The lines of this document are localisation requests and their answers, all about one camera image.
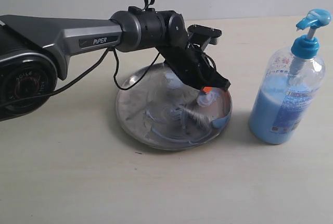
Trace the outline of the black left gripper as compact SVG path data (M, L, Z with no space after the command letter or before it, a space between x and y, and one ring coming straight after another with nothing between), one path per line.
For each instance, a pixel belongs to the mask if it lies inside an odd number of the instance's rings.
M213 59L198 46L159 46L157 50L185 85L201 90L204 94L209 94L213 88L229 89L230 81L218 73Z

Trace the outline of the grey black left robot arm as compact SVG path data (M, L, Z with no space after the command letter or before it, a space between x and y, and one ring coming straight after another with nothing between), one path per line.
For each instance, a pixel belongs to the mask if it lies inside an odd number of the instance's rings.
M155 48L186 85L227 91L221 76L205 53L221 31L201 25L185 26L172 10L128 10L110 19L1 16L1 120L29 114L59 93L58 80L68 74L72 56L104 49L134 52Z

